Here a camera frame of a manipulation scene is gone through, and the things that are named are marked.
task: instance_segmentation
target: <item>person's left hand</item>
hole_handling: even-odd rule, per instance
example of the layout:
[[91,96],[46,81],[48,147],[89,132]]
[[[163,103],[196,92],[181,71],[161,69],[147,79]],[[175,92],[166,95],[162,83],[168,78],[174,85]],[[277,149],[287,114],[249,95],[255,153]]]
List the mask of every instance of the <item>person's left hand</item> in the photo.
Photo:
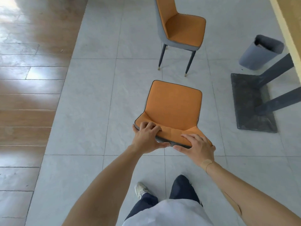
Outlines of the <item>person's left hand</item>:
[[159,143],[156,141],[155,136],[162,129],[153,122],[142,122],[139,131],[133,125],[133,131],[135,132],[135,137],[132,146],[142,154],[170,146],[169,142]]

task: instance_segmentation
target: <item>dark blue pants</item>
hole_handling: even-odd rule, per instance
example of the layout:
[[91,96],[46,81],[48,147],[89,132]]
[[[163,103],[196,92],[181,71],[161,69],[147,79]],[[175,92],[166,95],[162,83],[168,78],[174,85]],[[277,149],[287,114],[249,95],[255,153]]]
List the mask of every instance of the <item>dark blue pants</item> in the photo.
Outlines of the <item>dark blue pants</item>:
[[[169,199],[190,199],[199,202],[200,205],[203,206],[197,194],[195,193],[194,188],[184,175],[179,175],[173,182]],[[126,219],[142,210],[149,209],[150,207],[153,207],[158,203],[159,201],[157,197],[149,193],[145,193],[142,198],[134,205],[133,209],[126,217]]]

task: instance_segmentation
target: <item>black chair leg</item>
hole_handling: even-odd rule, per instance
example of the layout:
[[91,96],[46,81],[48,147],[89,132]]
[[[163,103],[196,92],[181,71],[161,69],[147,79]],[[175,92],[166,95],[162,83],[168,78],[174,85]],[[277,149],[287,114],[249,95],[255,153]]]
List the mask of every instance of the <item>black chair leg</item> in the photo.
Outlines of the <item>black chair leg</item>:
[[192,60],[193,60],[193,58],[194,58],[195,53],[196,53],[196,51],[192,51],[192,54],[191,54],[191,56],[190,56],[190,60],[189,60],[189,62],[188,62],[187,68],[186,68],[185,77],[187,76],[187,72],[188,72],[188,70],[189,70],[189,68],[190,68],[190,65],[191,65],[191,63],[192,63]]
[[159,60],[159,67],[158,67],[158,70],[160,70],[160,66],[161,66],[161,63],[162,63],[162,59],[163,59],[163,56],[164,56],[164,52],[165,52],[166,47],[167,47],[167,45],[164,44],[164,45],[163,45],[163,48],[162,48],[161,57],[160,57],[160,60]]

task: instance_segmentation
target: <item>person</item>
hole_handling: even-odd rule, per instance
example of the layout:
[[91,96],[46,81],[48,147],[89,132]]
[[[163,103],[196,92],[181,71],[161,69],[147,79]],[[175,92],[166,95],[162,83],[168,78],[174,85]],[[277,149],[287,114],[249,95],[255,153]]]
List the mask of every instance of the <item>person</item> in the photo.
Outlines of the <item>person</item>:
[[[71,208],[62,226],[111,226],[118,219],[128,192],[134,168],[145,154],[170,143],[158,143],[161,131],[154,123],[141,123],[132,144],[92,181]],[[198,135],[182,135],[192,144],[190,149],[175,145],[217,184],[247,226],[301,225],[301,218],[288,208],[239,179],[214,161],[215,147]],[[161,202],[142,183],[135,186],[140,200],[130,211],[123,225],[213,225],[189,180],[180,175],[175,179],[170,198]]]

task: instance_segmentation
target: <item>black metal table base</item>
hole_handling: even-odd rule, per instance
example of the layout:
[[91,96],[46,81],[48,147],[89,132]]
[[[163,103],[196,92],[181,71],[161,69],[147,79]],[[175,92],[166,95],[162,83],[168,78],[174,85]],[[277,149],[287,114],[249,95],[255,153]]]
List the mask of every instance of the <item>black metal table base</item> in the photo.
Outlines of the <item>black metal table base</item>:
[[255,75],[231,74],[235,115],[238,129],[277,133],[273,113],[257,115],[255,108],[263,104],[261,92],[254,88]]

